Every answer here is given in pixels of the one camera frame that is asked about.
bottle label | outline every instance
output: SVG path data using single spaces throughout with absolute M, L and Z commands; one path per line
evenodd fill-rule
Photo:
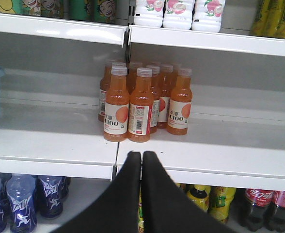
M 158 110 L 160 108 L 160 100 L 155 100 L 152 105 L 151 127 L 158 124 Z
M 274 191 L 272 202 L 285 208 L 285 191 Z
M 112 105 L 106 103 L 104 131 L 113 135 L 127 132 L 128 104 Z
M 103 117 L 105 116 L 105 103 L 106 103 L 106 91 L 100 89 L 98 113 Z
M 170 97 L 160 97 L 158 122 L 167 122 Z
M 264 207 L 270 204 L 273 191 L 248 188 L 245 191 L 245 196 L 250 203 Z
M 150 133 L 152 107 L 130 104 L 128 131 L 135 135 Z
M 171 100 L 167 124 L 176 129 L 186 129 L 190 110 L 191 102 L 182 103 Z

supermarket shelf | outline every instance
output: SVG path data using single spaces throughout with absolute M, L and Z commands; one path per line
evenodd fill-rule
M 158 130 L 146 143 L 119 145 L 117 165 L 129 151 L 155 151 L 178 183 L 285 190 L 285 126 L 191 118 L 188 134 Z
M 223 50 L 285 57 L 285 40 L 130 25 L 129 43 Z
M 1 103 L 0 172 L 110 179 L 117 143 L 103 138 L 97 108 L 34 102 Z
M 124 44 L 127 27 L 44 17 L 0 14 L 0 32 Z
M 62 226 L 95 201 L 109 184 L 110 182 L 107 180 L 72 178 L 68 198 L 64 202 L 63 213 L 53 220 L 44 219 L 38 214 L 38 225 L 33 233 L 49 233 Z M 9 226 L 3 233 L 10 233 Z

dark bottle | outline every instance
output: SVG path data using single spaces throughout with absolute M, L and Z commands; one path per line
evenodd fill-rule
M 263 226 L 263 215 L 273 196 L 273 191 L 252 189 L 245 190 L 244 199 L 239 208 L 238 221 L 241 226 L 255 232 Z
M 270 231 L 285 231 L 285 191 L 274 191 L 271 204 L 264 216 L 264 224 Z

orange juice bottle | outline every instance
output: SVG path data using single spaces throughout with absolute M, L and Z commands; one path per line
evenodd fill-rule
M 173 66 L 169 64 L 161 64 L 159 75 L 160 109 L 158 114 L 158 128 L 165 129 L 167 126 L 168 109 L 170 106 L 170 97 L 172 90 Z
M 185 135 L 188 131 L 188 118 L 192 100 L 191 75 L 191 69 L 180 68 L 176 87 L 172 90 L 166 130 L 174 135 Z
M 130 62 L 128 66 L 128 75 L 127 75 L 127 90 L 129 94 L 132 94 L 136 86 L 136 73 L 137 68 L 142 67 L 142 62 Z
M 153 94 L 153 105 L 152 105 L 150 133 L 155 133 L 157 131 L 158 110 L 160 108 L 161 90 L 158 86 L 158 74 L 160 73 L 160 67 L 153 65 L 147 65 L 146 67 L 152 69 L 151 93 Z
M 111 85 L 106 92 L 104 138 L 121 142 L 127 137 L 129 94 L 127 92 L 127 68 L 112 66 Z
M 150 139 L 150 123 L 153 105 L 151 93 L 152 69 L 138 68 L 136 87 L 130 96 L 127 137 L 134 142 Z

peach graphic on label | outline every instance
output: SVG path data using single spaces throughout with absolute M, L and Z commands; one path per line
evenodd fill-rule
M 181 114 L 184 118 L 188 118 L 190 116 L 190 110 L 191 110 L 191 104 L 188 103 L 185 106 L 183 106 L 181 110 Z
M 160 98 L 160 108 L 159 111 L 162 112 L 165 109 L 165 100 Z
M 127 116 L 128 116 L 128 107 L 119 108 L 115 113 L 115 118 L 120 123 L 126 122 Z

